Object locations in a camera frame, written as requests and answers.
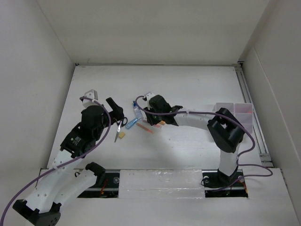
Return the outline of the purple highlighter pen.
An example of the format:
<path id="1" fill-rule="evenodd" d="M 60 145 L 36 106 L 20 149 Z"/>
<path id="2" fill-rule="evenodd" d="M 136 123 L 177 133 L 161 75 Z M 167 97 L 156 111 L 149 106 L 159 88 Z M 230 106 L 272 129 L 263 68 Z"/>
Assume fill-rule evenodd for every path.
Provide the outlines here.
<path id="1" fill-rule="evenodd" d="M 146 123 L 148 126 L 152 126 L 154 128 L 157 128 L 157 129 L 161 129 L 162 128 L 162 125 L 160 125 L 160 124 L 151 125 L 145 119 L 143 119 L 143 122 Z"/>

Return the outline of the brown orange slim pen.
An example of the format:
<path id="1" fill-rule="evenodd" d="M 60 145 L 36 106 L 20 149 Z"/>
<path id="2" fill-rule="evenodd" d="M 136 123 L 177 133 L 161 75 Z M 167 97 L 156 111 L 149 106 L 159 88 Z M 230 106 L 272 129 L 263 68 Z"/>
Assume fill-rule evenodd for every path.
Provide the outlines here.
<path id="1" fill-rule="evenodd" d="M 153 132 L 152 130 L 150 130 L 149 128 L 147 128 L 147 127 L 141 125 L 140 123 L 137 123 L 136 125 L 137 125 L 138 127 L 142 128 L 143 130 L 145 130 L 145 131 L 147 131 L 147 132 L 149 132 L 149 133 L 151 133 L 151 134 L 154 134 L 154 132 Z"/>

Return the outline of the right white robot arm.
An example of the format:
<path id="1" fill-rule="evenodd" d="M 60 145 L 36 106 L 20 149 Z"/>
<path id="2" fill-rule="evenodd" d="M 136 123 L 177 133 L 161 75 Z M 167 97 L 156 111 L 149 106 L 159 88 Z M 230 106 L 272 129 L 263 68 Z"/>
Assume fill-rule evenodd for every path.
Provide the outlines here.
<path id="1" fill-rule="evenodd" d="M 225 187 L 233 183 L 238 170 L 236 164 L 238 149 L 245 132 L 234 115 L 226 108 L 220 108 L 213 114 L 193 114 L 180 105 L 171 107 L 161 96 L 151 92 L 143 100 L 147 107 L 143 110 L 150 125 L 163 121 L 173 126 L 185 126 L 202 129 L 207 132 L 208 140 L 220 149 L 220 164 L 212 179 L 212 188 Z"/>

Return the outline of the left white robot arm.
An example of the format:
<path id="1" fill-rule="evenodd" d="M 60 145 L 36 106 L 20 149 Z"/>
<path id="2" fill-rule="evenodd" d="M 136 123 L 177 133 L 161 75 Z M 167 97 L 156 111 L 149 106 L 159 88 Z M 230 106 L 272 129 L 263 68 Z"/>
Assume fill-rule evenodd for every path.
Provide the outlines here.
<path id="1" fill-rule="evenodd" d="M 15 200 L 13 209 L 34 226 L 54 226 L 61 217 L 61 209 L 67 202 L 76 199 L 86 189 L 101 186 L 106 182 L 106 170 L 91 162 L 65 186 L 74 168 L 106 138 L 111 125 L 124 118 L 123 108 L 109 97 L 106 102 L 112 111 L 108 112 L 97 100 L 90 101 L 81 112 L 81 121 L 71 130 L 60 145 L 52 167 L 38 176 L 35 190 L 25 199 Z"/>

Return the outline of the clear spray bottle blue cap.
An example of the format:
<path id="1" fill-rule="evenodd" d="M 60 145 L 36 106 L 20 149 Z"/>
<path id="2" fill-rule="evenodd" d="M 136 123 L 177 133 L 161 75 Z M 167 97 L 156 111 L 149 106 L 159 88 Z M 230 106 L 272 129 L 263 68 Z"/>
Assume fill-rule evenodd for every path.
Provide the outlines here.
<path id="1" fill-rule="evenodd" d="M 134 113 L 135 113 L 136 118 L 137 118 L 139 121 L 143 121 L 144 117 L 143 117 L 142 111 L 141 111 L 140 108 L 137 106 L 137 104 L 136 104 L 135 101 L 133 101 L 133 108 L 134 108 Z"/>

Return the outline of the blue correction tape dispenser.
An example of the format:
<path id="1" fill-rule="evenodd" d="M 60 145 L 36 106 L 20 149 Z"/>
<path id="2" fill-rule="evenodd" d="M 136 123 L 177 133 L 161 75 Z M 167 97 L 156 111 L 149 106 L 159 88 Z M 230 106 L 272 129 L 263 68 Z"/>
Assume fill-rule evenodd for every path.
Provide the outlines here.
<path id="1" fill-rule="evenodd" d="M 126 129 L 132 128 L 138 122 L 138 118 L 132 119 L 130 122 L 127 123 L 125 126 Z"/>

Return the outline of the yellow eraser block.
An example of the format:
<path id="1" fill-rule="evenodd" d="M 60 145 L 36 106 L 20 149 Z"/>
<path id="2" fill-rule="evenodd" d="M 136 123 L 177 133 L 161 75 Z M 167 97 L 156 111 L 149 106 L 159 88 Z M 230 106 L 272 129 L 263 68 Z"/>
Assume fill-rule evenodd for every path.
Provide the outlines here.
<path id="1" fill-rule="evenodd" d="M 124 136 L 125 136 L 125 133 L 124 132 L 120 132 L 119 135 L 118 135 L 118 138 L 122 139 Z"/>

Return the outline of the clear compartment organizer box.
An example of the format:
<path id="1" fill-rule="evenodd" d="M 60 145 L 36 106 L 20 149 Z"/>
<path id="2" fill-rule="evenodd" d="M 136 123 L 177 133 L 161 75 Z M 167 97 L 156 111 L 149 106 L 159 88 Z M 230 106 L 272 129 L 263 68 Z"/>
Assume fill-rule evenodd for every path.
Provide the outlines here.
<path id="1" fill-rule="evenodd" d="M 236 114 L 236 112 L 240 111 L 253 111 L 251 103 L 216 103 L 213 107 L 213 112 L 218 111 L 220 108 L 228 109 L 250 134 L 253 133 L 253 114 Z"/>

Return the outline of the black handled scissors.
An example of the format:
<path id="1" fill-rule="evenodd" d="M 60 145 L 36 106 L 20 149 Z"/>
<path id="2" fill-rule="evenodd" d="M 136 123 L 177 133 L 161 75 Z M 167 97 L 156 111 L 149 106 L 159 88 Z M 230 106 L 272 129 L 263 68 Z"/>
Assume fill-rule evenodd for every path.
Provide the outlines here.
<path id="1" fill-rule="evenodd" d="M 118 128 L 117 128 L 117 132 L 116 132 L 115 139 L 114 139 L 115 143 L 116 143 L 116 141 L 119 137 L 121 128 L 124 127 L 127 124 L 127 122 L 128 122 L 127 117 L 123 117 L 121 120 L 116 121 L 116 125 L 117 125 Z"/>

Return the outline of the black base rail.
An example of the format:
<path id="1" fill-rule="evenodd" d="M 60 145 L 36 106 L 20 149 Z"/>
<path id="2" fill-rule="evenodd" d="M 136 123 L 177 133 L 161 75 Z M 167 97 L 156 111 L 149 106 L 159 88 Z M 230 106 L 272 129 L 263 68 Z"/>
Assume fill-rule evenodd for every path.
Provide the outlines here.
<path id="1" fill-rule="evenodd" d="M 79 198 L 202 199 L 248 197 L 244 182 L 223 190 L 215 188 L 215 170 L 109 170 L 105 180 Z"/>

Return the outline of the aluminium frame rail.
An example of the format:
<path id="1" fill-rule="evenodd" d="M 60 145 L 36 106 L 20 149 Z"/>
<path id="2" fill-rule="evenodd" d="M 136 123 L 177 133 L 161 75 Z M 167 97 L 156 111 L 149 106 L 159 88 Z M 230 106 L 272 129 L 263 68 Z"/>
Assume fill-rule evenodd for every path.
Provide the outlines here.
<path id="1" fill-rule="evenodd" d="M 246 82 L 246 78 L 243 71 L 243 62 L 239 61 L 234 65 L 234 69 L 237 75 L 237 79 L 240 85 L 241 93 L 244 99 L 244 102 L 246 104 L 250 104 L 252 106 L 252 110 L 250 111 L 250 114 L 252 115 L 252 129 L 253 129 L 253 137 L 256 142 L 256 148 L 259 152 L 259 158 L 261 160 L 261 163 L 263 166 L 267 168 L 273 168 L 273 162 L 268 150 L 268 147 L 265 142 L 265 138 L 259 123 L 259 119 L 252 101 L 252 97 Z"/>

